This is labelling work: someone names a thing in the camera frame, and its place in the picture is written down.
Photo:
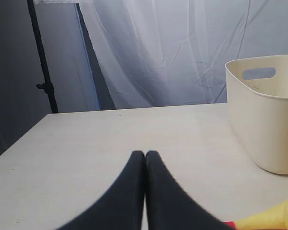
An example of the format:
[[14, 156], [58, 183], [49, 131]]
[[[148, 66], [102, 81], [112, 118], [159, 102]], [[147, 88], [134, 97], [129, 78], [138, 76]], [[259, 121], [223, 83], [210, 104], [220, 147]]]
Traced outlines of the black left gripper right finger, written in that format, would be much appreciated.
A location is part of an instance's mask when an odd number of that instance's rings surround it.
[[231, 230], [176, 182], [157, 151], [146, 154], [146, 210], [150, 230]]

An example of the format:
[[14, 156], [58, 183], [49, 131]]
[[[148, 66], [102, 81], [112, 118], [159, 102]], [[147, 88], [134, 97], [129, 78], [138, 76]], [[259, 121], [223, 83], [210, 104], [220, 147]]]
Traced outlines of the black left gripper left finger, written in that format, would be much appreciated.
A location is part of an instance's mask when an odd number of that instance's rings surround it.
[[140, 230], [145, 194], [145, 156], [133, 151], [111, 187], [60, 230]]

